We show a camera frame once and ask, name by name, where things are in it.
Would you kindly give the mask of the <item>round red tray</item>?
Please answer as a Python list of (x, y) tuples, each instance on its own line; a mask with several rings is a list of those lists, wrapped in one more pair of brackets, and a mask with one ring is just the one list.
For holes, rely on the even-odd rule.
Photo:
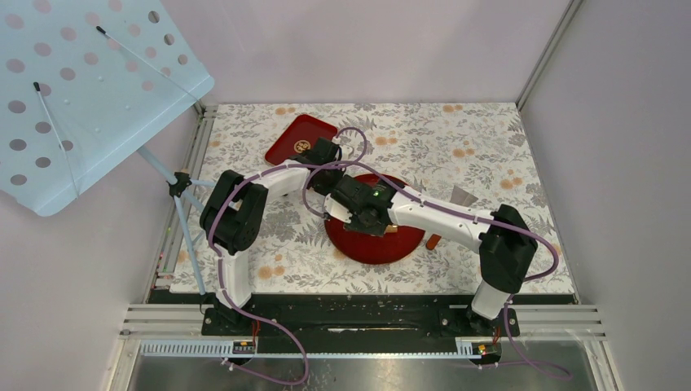
[(394, 235), (365, 235), (347, 231), (344, 223), (332, 218), (324, 222), (328, 238), (344, 255), (368, 265), (383, 265), (410, 255), (421, 243), (425, 232), (409, 226), (398, 226)]

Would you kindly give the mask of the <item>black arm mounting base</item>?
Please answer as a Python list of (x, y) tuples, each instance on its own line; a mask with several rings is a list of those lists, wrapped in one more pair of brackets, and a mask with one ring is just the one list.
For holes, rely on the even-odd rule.
[(308, 330), (423, 331), (442, 336), (520, 335), (516, 312), (485, 320), (471, 315), (470, 295), (256, 293), (242, 309), (294, 334)]

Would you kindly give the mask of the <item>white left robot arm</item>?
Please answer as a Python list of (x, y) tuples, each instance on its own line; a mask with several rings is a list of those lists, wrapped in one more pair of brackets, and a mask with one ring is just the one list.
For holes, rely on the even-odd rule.
[(266, 205), (309, 188), (327, 194), (343, 170), (333, 166), (310, 174), (351, 152), (350, 147), (319, 138), (310, 149), (257, 174), (244, 176), (232, 169), (221, 173), (200, 215), (200, 227), (209, 247), (221, 257), (216, 297), (226, 306), (221, 322), (232, 334), (244, 334), (252, 327), (253, 314), (244, 307), (252, 296), (248, 249), (257, 239)]

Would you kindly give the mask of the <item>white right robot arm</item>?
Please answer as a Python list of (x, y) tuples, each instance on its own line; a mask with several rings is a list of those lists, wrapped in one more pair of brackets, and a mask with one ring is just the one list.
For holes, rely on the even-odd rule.
[(502, 204), (480, 210), (434, 199), (400, 182), (370, 186), (348, 175), (326, 195), (325, 213), (348, 231), (382, 236), (387, 226), (407, 226), (463, 245), (479, 256), (482, 281), (467, 314), (469, 328), (486, 336), (500, 311), (518, 293), (538, 249), (521, 214)]

